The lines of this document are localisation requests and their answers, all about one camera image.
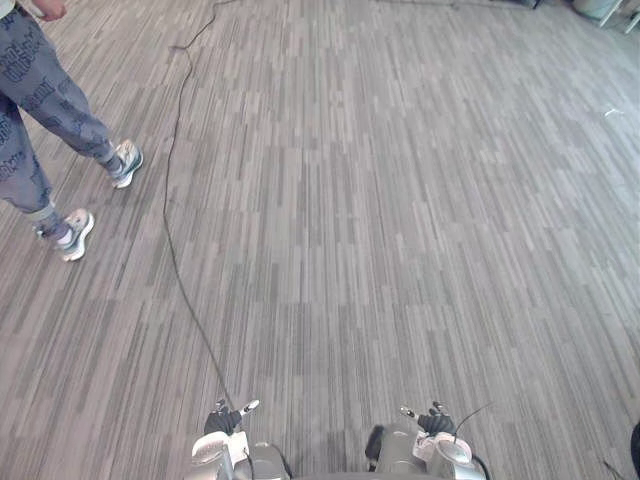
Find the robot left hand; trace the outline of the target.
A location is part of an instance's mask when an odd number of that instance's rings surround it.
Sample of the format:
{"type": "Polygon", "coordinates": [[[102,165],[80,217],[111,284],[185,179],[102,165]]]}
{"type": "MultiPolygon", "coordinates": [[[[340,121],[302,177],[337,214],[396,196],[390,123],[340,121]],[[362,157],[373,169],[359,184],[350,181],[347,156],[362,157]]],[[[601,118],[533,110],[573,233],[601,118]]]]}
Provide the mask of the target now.
{"type": "Polygon", "coordinates": [[[236,427],[242,422],[242,419],[249,413],[253,412],[260,405],[258,399],[254,399],[238,410],[229,408],[224,399],[219,399],[213,411],[211,411],[205,421],[204,434],[208,435],[215,432],[222,432],[231,435],[236,427]]]}

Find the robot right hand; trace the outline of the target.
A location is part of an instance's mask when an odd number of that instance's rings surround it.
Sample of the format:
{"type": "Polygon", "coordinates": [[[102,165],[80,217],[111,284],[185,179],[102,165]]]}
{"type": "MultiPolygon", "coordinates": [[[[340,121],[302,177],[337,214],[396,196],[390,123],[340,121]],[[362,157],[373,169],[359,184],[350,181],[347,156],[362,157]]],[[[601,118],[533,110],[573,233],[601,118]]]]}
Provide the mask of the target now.
{"type": "Polygon", "coordinates": [[[453,435],[456,432],[453,419],[442,402],[433,401],[426,414],[418,414],[408,406],[401,406],[400,413],[411,419],[429,436],[435,436],[441,432],[453,435]]]}

